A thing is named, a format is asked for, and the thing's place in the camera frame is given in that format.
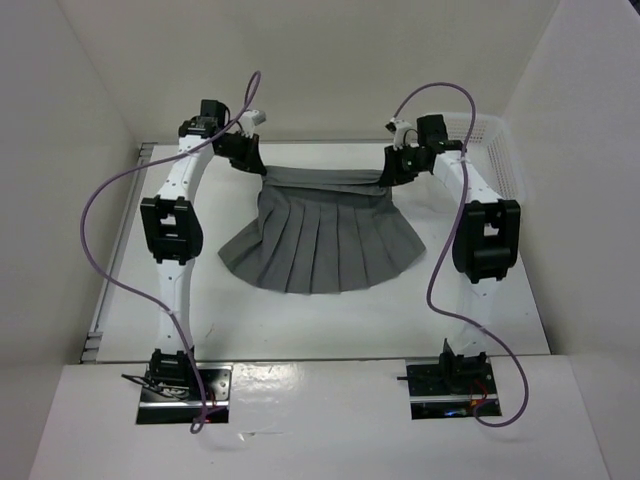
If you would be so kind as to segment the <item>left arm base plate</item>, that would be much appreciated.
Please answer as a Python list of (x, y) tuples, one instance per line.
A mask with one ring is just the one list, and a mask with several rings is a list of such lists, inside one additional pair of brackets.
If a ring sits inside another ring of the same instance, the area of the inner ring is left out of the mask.
[[(206, 424), (226, 424), (230, 413), (232, 367), (205, 365), (199, 368), (207, 407)], [(121, 377), (140, 388), (136, 423), (138, 425), (191, 424), (199, 416), (202, 396), (196, 381), (154, 380), (144, 375)]]

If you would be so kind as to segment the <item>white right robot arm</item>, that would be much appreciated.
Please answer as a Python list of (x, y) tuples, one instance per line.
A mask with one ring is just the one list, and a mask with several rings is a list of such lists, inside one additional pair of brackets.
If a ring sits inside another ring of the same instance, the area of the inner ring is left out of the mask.
[[(386, 124), (393, 143), (385, 148), (380, 184), (400, 186), (421, 173), (429, 173), (458, 202), (454, 223), (439, 254), (426, 292), (426, 303), (434, 313), (464, 323), (469, 339), (462, 348), (443, 344), (438, 381), (450, 393), (459, 393), (480, 382), (487, 354), (480, 341), (494, 340), (509, 347), (487, 329), (489, 315), (500, 283), (518, 258), (521, 206), (499, 195), (467, 159), (467, 141), (449, 138), (441, 114), (426, 115), (417, 124), (394, 116)], [(454, 312), (434, 303), (434, 289), (446, 256), (461, 275), (460, 305)]]

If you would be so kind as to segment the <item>grey skirt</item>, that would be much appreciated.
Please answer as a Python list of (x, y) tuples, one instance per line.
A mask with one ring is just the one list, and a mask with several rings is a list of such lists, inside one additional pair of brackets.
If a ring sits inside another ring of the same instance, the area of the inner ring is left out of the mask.
[(218, 256), (260, 289), (337, 294), (392, 280), (426, 251), (374, 169), (270, 166), (257, 216)]

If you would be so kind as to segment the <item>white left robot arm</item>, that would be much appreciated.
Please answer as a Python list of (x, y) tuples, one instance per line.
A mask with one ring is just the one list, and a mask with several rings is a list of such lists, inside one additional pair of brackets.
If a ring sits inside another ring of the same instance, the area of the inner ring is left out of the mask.
[(201, 102), (200, 114), (183, 122), (178, 130), (178, 159), (158, 193), (141, 201), (140, 212), (147, 248), (159, 275), (161, 322), (147, 377), (180, 400), (198, 390), (199, 375), (191, 366), (194, 354), (190, 332), (190, 285), (195, 260), (204, 245), (204, 232), (194, 200), (205, 169), (216, 156), (248, 173), (264, 174), (256, 127), (266, 121), (260, 110), (246, 110), (238, 129), (227, 130), (230, 119), (225, 104)]

